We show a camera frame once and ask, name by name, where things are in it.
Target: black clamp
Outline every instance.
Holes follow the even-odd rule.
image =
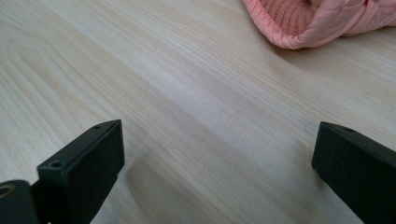
[[[41,163],[33,186],[0,184],[0,223],[90,223],[124,163],[121,121],[98,124]]]
[[[396,223],[396,152],[321,122],[312,167],[364,223]]]

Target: wood grain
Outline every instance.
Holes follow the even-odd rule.
[[[93,223],[360,223],[312,170],[322,120],[396,146],[396,29],[268,43],[242,1],[0,1],[0,182],[122,119]]]

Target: pink knitted cloth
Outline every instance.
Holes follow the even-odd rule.
[[[340,35],[396,26],[396,0],[243,0],[251,19],[275,45],[317,47]]]

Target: black object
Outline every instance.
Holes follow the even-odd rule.
[[[396,223],[396,152],[321,122],[312,167],[364,223]]]
[[[32,187],[0,184],[0,223],[90,223],[124,163],[121,121],[98,124],[41,163]]]

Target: light wood surface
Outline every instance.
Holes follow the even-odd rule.
[[[361,223],[310,163],[322,120],[396,148],[395,36],[290,51],[240,0],[1,0],[0,182],[122,119],[92,223]]]

